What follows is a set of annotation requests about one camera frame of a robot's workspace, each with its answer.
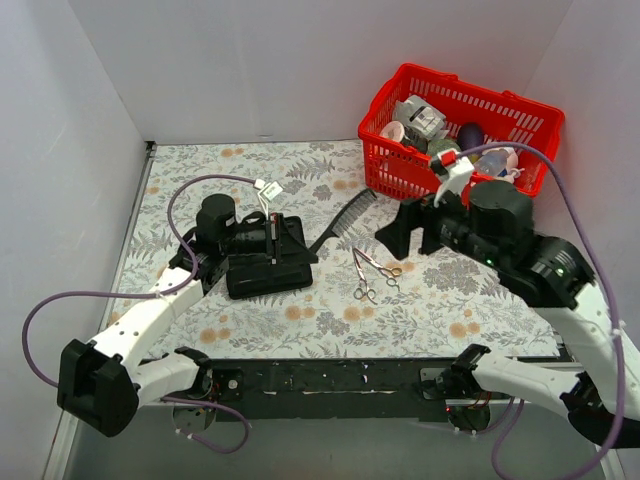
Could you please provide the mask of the black zippered tool case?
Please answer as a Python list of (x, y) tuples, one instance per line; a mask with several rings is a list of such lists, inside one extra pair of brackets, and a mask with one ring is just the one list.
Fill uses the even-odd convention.
[(225, 243), (226, 286), (233, 300), (287, 292), (312, 285), (318, 257), (306, 246), (298, 216), (254, 212), (235, 226)]

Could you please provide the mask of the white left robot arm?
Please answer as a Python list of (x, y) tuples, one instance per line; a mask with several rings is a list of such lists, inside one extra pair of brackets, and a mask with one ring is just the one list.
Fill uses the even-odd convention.
[(254, 212), (237, 220), (227, 195), (206, 197), (196, 224), (183, 236), (151, 296), (119, 321), (61, 354), (57, 403), (106, 437), (121, 433), (137, 410), (171, 394), (205, 399), (214, 387), (213, 363), (190, 347), (159, 360), (150, 348), (189, 308), (199, 303), (233, 266), (272, 266), (282, 261), (285, 220)]

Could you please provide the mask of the black wide tooth comb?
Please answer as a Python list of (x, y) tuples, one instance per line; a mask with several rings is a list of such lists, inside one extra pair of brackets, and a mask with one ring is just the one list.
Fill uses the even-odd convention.
[(372, 189), (360, 191), (341, 208), (309, 250), (317, 253), (328, 239), (340, 238), (376, 201), (377, 196)]

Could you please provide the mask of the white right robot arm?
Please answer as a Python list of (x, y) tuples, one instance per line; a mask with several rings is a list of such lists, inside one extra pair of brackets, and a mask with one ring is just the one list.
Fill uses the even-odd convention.
[(535, 232), (532, 199), (503, 181), (475, 185), (467, 204), (451, 192), (440, 200), (406, 199), (375, 237), (401, 260), (417, 228), (423, 231), (420, 254), (447, 247), (493, 269), (500, 285), (546, 320), (583, 367), (580, 373), (555, 372), (471, 344), (423, 381), (427, 394), (471, 398), (490, 391), (519, 397), (604, 445), (617, 406), (617, 361), (604, 295), (581, 252), (567, 240)]

